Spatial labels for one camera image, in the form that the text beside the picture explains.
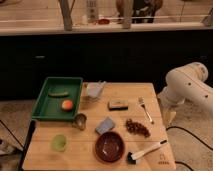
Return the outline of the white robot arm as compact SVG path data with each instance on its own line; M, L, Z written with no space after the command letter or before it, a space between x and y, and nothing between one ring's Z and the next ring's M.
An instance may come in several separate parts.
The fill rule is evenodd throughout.
M175 118L175 108L186 99L213 114L213 87L205 84L207 78L208 69L200 62L174 68L166 74L166 86L157 95L165 126Z

